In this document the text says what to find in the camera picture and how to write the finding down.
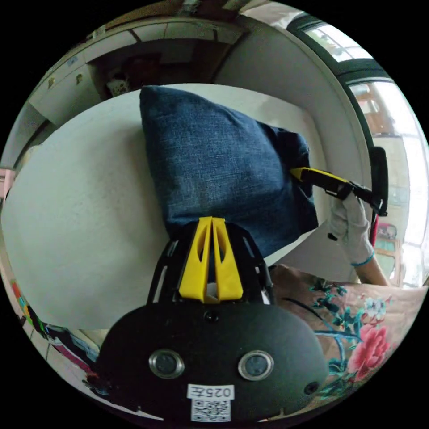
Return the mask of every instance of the blue pillow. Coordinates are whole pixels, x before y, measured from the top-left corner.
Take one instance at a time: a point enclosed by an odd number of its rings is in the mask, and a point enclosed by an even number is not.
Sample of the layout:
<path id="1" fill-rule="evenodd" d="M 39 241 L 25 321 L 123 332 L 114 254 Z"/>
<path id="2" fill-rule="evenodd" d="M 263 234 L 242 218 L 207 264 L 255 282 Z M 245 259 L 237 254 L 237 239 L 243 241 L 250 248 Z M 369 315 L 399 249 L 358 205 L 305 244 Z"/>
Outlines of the blue pillow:
<path id="1" fill-rule="evenodd" d="M 297 133 L 265 125 L 178 89 L 146 86 L 140 112 L 151 176 L 171 236 L 202 216 L 250 232 L 266 257 L 318 226 L 309 167 Z"/>

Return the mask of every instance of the red flower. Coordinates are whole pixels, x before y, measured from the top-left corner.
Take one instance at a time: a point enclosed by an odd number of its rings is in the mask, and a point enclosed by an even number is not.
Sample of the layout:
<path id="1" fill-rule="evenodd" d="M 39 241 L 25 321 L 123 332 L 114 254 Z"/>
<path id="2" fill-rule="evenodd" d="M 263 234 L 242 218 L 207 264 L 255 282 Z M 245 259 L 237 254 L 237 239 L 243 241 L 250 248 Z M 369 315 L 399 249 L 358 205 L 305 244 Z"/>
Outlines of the red flower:
<path id="1" fill-rule="evenodd" d="M 354 381 L 359 381 L 384 360 L 389 344 L 386 342 L 386 327 L 377 329 L 365 325 L 361 329 L 362 343 L 353 350 L 349 359 L 348 371 L 357 372 Z"/>

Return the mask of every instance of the qr code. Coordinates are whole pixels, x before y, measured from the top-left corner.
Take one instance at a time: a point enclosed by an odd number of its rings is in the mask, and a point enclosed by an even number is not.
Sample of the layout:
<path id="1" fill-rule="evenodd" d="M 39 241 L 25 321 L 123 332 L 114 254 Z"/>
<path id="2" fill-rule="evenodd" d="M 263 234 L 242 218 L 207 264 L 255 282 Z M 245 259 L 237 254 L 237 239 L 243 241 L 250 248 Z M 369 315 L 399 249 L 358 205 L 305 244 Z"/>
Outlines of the qr code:
<path id="1" fill-rule="evenodd" d="M 192 421 L 231 421 L 231 401 L 192 400 Z"/>

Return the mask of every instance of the floral fabric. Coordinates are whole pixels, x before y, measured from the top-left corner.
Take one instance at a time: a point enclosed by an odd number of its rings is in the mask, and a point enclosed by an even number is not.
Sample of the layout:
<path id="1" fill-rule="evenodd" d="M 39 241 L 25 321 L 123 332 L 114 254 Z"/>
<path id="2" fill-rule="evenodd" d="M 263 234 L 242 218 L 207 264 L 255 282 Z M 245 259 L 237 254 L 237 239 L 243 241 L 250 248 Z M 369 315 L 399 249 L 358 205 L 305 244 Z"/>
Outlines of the floral fabric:
<path id="1" fill-rule="evenodd" d="M 428 290 L 340 284 L 282 265 L 273 269 L 271 278 L 277 305 L 311 326 L 329 367 L 325 385 L 297 414 L 366 383 L 405 338 Z"/>

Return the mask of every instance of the red object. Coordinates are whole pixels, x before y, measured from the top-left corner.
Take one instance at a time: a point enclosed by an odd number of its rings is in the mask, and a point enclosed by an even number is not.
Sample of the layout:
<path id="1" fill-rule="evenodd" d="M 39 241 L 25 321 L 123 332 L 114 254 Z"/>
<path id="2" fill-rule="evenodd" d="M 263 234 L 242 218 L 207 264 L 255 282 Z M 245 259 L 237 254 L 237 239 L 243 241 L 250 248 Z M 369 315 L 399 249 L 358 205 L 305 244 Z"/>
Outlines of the red object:
<path id="1" fill-rule="evenodd" d="M 375 221 L 372 224 L 371 232 L 370 232 L 370 242 L 372 247 L 375 246 L 375 242 L 377 240 L 377 230 L 379 228 L 379 215 L 375 217 Z"/>
<path id="2" fill-rule="evenodd" d="M 91 368 L 82 360 L 80 360 L 76 355 L 74 355 L 67 347 L 64 345 L 53 345 L 64 357 L 66 357 L 70 362 L 77 365 L 81 370 L 85 371 L 87 374 L 92 374 Z"/>
<path id="3" fill-rule="evenodd" d="M 357 372 L 355 381 L 362 380 L 373 369 L 382 364 L 389 349 L 386 342 L 386 327 L 377 329 L 365 325 L 361 329 L 362 343 L 353 350 L 349 359 L 348 372 Z"/>
<path id="4" fill-rule="evenodd" d="M 18 288 L 18 285 L 15 282 L 11 282 L 12 290 L 16 299 L 21 297 L 21 291 Z"/>

